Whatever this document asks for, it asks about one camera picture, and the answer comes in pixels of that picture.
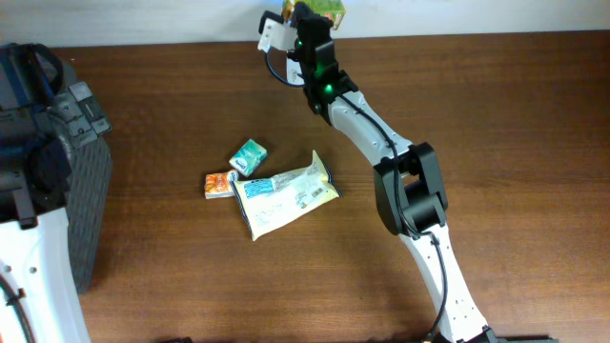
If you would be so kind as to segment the small orange white packet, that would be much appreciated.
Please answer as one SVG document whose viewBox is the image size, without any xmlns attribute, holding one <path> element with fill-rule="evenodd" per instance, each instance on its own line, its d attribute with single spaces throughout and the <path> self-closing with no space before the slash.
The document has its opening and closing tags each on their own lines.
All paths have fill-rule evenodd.
<svg viewBox="0 0 610 343">
<path fill-rule="evenodd" d="M 239 178 L 236 170 L 212 173 L 205 176 L 204 195 L 206 199 L 233 197 L 232 183 Z"/>
</svg>

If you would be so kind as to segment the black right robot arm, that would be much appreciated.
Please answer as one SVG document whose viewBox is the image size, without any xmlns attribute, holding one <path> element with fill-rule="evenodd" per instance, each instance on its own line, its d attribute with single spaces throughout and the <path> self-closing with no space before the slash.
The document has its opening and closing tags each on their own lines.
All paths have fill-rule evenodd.
<svg viewBox="0 0 610 343">
<path fill-rule="evenodd" d="M 478 310 L 450 241 L 448 199 L 437 155 L 393 131 L 338 66 L 332 21 L 304 2 L 295 4 L 291 59 L 299 63 L 312 111 L 343 132 L 373 167 L 376 208 L 386 229 L 400 238 L 417 263 L 436 311 L 428 342 L 496 342 Z"/>
</svg>

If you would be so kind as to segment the green drink carton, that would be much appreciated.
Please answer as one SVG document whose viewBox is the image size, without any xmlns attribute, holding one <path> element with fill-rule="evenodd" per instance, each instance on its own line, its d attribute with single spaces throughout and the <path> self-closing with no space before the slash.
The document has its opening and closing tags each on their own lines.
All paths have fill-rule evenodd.
<svg viewBox="0 0 610 343">
<path fill-rule="evenodd" d="M 312 12 L 333 22 L 332 30 L 338 30 L 346 9 L 341 0 L 283 0 L 281 16 L 285 21 L 295 21 L 295 9 L 299 3 L 305 4 Z"/>
</svg>

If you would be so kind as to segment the yellow snack bag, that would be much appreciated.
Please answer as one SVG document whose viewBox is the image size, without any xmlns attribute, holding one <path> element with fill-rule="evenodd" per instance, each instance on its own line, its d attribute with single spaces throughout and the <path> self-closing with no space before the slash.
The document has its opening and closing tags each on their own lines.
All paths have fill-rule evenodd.
<svg viewBox="0 0 610 343">
<path fill-rule="evenodd" d="M 231 186 L 253 241 L 342 196 L 316 151 L 307 167 Z"/>
</svg>

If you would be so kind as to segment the green blue plastic packet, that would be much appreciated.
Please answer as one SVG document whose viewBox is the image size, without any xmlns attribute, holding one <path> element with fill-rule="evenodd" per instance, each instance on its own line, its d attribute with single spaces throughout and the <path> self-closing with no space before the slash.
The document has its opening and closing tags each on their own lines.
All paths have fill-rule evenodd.
<svg viewBox="0 0 610 343">
<path fill-rule="evenodd" d="M 249 139 L 229 160 L 230 165 L 243 176 L 249 177 L 268 152 L 253 139 Z"/>
</svg>

